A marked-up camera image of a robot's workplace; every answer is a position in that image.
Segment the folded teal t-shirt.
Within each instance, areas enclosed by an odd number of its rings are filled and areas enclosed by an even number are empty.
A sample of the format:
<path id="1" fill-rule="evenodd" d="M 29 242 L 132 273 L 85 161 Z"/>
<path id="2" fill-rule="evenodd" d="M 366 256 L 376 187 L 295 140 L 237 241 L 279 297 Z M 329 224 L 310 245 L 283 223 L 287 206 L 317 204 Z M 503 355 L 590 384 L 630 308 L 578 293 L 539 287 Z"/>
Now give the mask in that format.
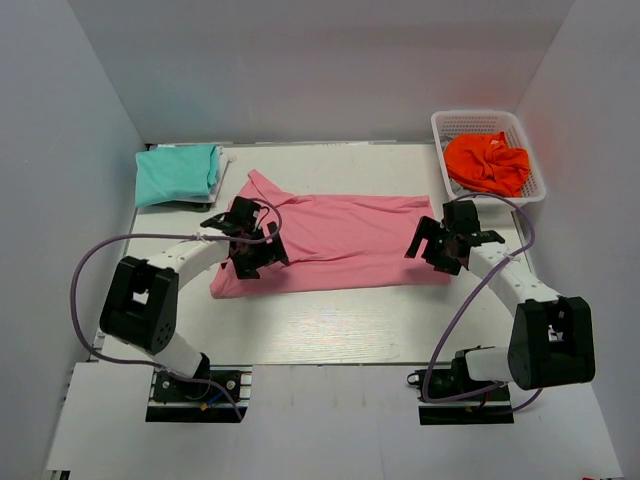
<path id="1" fill-rule="evenodd" d="M 213 144 L 160 146 L 138 152 L 135 160 L 137 208 L 205 197 L 217 183 L 219 147 Z"/>

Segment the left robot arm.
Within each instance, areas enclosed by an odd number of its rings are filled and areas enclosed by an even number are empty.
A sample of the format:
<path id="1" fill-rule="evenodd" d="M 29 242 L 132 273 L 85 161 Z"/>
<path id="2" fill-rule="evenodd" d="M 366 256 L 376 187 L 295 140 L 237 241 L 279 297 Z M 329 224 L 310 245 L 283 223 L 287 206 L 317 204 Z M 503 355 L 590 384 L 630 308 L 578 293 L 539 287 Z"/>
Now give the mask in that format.
<path id="1" fill-rule="evenodd" d="M 210 361 L 177 332 L 181 289 L 215 265 L 228 264 L 241 281 L 257 280 L 275 263 L 287 265 L 280 236 L 283 219 L 271 203 L 236 197 L 190 235 L 158 234 L 177 243 L 148 258 L 124 257 L 117 265 L 100 317 L 102 332 L 177 376 L 177 387 L 199 399 L 211 387 Z"/>

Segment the white folded cloth under teal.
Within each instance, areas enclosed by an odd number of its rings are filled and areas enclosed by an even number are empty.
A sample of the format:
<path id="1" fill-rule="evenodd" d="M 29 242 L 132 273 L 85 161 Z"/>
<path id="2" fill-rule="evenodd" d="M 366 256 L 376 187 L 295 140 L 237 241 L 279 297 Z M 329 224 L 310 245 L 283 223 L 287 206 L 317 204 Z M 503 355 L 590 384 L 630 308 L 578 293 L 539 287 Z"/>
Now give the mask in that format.
<path id="1" fill-rule="evenodd" d="M 209 194 L 206 196 L 189 197 L 186 199 L 186 202 L 202 205 L 214 205 L 218 199 L 228 168 L 235 160 L 236 157 L 234 155 L 230 155 L 224 149 L 221 149 L 219 153 L 219 167 L 216 174 L 216 182 L 210 190 Z"/>

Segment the orange t-shirt in basket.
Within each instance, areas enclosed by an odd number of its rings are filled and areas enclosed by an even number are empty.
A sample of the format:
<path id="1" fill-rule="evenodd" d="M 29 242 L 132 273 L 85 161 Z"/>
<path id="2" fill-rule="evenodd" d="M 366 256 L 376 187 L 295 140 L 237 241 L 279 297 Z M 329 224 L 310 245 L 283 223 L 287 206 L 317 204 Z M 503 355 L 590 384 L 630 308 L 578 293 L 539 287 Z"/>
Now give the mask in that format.
<path id="1" fill-rule="evenodd" d="M 531 173 L 526 149 L 510 147 L 506 134 L 462 134 L 444 149 L 450 178 L 471 190 L 520 197 Z"/>

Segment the grey cloth in basket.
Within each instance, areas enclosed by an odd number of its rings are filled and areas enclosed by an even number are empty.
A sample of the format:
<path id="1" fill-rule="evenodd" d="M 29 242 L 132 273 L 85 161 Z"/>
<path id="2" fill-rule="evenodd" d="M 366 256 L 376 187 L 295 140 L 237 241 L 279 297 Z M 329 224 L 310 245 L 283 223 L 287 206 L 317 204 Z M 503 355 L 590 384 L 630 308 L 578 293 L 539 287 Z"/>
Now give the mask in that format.
<path id="1" fill-rule="evenodd" d="M 445 186 L 448 188 L 448 196 L 450 200 L 461 198 L 462 200 L 473 200 L 481 204 L 498 202 L 498 197 L 496 195 L 488 195 L 483 192 L 471 190 L 467 187 L 464 187 L 453 178 L 449 178 L 445 182 Z"/>

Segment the white plastic basket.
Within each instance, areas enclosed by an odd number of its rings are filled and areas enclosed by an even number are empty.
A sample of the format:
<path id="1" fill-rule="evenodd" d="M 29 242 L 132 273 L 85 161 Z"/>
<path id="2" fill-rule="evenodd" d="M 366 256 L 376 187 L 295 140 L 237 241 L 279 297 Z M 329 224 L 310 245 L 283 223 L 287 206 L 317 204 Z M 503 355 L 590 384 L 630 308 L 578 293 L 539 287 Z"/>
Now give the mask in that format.
<path id="1" fill-rule="evenodd" d="M 446 195 L 478 193 L 484 209 L 545 199 L 542 174 L 517 117 L 498 110 L 447 110 L 431 116 Z"/>

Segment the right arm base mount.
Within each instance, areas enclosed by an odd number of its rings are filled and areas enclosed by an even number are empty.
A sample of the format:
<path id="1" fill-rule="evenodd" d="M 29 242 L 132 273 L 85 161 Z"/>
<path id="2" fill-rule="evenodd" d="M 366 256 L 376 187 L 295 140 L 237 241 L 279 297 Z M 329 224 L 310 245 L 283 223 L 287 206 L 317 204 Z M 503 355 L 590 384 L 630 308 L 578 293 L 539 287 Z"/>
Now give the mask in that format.
<path id="1" fill-rule="evenodd" d="M 499 389 L 466 397 L 454 402 L 429 403 L 422 395 L 425 369 L 414 370 L 406 377 L 409 387 L 417 391 L 419 424 L 421 426 L 472 426 L 511 425 L 514 414 L 509 389 Z M 488 382 L 471 382 L 464 385 L 454 379 L 452 368 L 436 368 L 431 376 L 428 393 L 432 399 L 440 400 L 467 394 L 485 386 Z"/>

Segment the pink t-shirt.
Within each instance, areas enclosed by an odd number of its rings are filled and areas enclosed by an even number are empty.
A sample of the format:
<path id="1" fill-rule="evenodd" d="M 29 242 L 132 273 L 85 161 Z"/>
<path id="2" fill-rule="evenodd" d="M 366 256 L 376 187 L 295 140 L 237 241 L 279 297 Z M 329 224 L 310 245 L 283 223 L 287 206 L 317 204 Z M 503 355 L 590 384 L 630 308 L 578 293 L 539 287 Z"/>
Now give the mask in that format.
<path id="1" fill-rule="evenodd" d="M 421 258 L 405 255 L 419 220 L 434 214 L 426 196 L 294 195 L 256 170 L 239 194 L 277 208 L 267 218 L 283 222 L 289 263 L 247 280 L 232 265 L 221 267 L 209 287 L 215 299 L 450 282 Z"/>

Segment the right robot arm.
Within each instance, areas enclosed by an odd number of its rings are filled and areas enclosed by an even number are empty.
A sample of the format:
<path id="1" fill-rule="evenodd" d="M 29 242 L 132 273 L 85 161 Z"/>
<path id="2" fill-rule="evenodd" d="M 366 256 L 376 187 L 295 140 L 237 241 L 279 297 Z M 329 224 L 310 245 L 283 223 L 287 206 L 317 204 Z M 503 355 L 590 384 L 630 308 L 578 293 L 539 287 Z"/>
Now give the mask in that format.
<path id="1" fill-rule="evenodd" d="M 513 317 L 505 348 L 474 347 L 457 352 L 449 377 L 438 382 L 430 363 L 422 374 L 421 398 L 427 403 L 457 402 L 502 388 L 522 390 L 591 382 L 596 374 L 592 313 L 581 297 L 566 297 L 545 285 L 493 230 L 482 230 L 469 195 L 443 206 L 444 217 L 419 220 L 406 252 L 440 273 L 467 270 L 489 288 Z"/>

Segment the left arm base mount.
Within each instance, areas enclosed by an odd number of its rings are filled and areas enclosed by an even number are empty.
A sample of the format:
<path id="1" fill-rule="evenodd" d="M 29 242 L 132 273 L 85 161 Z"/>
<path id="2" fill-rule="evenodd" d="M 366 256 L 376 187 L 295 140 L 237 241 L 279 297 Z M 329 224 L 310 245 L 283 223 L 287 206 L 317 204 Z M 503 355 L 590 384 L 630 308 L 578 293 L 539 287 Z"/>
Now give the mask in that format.
<path id="1" fill-rule="evenodd" d="M 246 414 L 252 385 L 252 368 L 212 367 L 211 381 L 223 390 L 189 384 L 167 372 L 154 373 L 146 408 L 148 423 L 236 424 Z"/>

